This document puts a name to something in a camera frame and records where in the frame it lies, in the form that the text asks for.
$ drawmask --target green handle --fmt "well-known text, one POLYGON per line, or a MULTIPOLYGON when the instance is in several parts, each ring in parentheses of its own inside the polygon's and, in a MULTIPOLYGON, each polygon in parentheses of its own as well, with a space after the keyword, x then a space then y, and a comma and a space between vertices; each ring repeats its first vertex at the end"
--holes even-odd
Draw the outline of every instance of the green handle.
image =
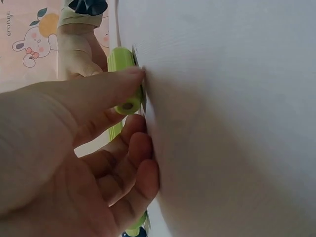
MULTIPOLYGON (((135 66, 134 57, 127 48, 118 47, 112 50, 108 58, 108 71, 116 72, 124 70, 128 67, 135 66)), ((130 115, 137 112, 141 108, 142 88, 138 88, 135 94, 128 98, 124 103, 115 106, 116 112, 121 115, 130 115)))

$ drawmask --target hand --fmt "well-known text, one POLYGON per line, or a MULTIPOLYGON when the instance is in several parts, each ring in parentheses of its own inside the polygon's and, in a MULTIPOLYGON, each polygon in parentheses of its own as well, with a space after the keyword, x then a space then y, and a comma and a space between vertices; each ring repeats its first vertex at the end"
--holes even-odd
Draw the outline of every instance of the hand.
POLYGON ((57 40, 60 80, 107 72, 107 56, 94 35, 94 26, 78 23, 60 26, 57 40))
POLYGON ((141 84, 131 68, 0 94, 0 236, 117 237, 158 192, 140 115, 101 150, 78 158, 123 116, 111 109, 141 84))

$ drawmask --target white fabric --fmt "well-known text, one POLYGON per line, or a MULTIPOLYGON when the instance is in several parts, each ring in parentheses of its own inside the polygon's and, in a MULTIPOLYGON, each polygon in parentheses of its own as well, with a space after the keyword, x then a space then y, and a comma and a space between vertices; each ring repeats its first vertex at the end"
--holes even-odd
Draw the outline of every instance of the white fabric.
POLYGON ((316 2, 118 3, 148 72, 149 236, 316 236, 316 2))

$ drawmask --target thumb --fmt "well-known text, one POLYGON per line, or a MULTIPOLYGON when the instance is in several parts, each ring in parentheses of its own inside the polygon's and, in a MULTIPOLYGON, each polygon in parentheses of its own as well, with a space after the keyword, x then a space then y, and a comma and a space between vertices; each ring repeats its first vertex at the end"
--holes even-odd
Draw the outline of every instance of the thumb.
POLYGON ((145 71, 132 67, 68 81, 42 82, 22 89, 39 92, 50 103, 58 102, 77 122, 84 124, 98 113, 125 102, 140 87, 145 71))
POLYGON ((71 74, 80 74, 83 77, 103 72, 103 70, 91 60, 91 57, 82 51, 77 51, 74 55, 74 60, 70 63, 69 71, 71 74))

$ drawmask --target finger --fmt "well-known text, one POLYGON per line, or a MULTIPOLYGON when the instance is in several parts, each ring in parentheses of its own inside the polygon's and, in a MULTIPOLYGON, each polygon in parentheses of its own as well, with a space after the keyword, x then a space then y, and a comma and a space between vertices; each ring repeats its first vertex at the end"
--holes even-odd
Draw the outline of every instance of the finger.
POLYGON ((139 88, 145 72, 132 67, 121 72, 100 73, 76 80, 41 82, 22 88, 42 95, 50 104, 67 111, 77 126, 97 114, 123 103, 139 88))
POLYGON ((139 220, 158 190, 158 164, 154 160, 145 160, 138 169, 135 186, 125 197, 110 207, 119 233, 139 220))
POLYGON ((74 148, 94 140, 105 130, 122 121, 124 117, 124 115, 118 114, 114 109, 102 112, 79 128, 74 139, 74 148))
POLYGON ((103 199, 112 205, 126 195, 135 183, 139 165, 152 158, 152 141, 145 133, 135 133, 130 141, 129 153, 117 167, 97 180, 103 199))
POLYGON ((127 154, 128 146, 133 134, 145 132, 145 119, 140 115, 127 117, 121 133, 99 151, 81 157, 89 166, 94 176, 101 177, 108 174, 127 154))
POLYGON ((88 77, 102 73, 103 70, 92 61, 91 57, 83 51, 73 51, 73 61, 69 63, 68 70, 72 75, 88 77))

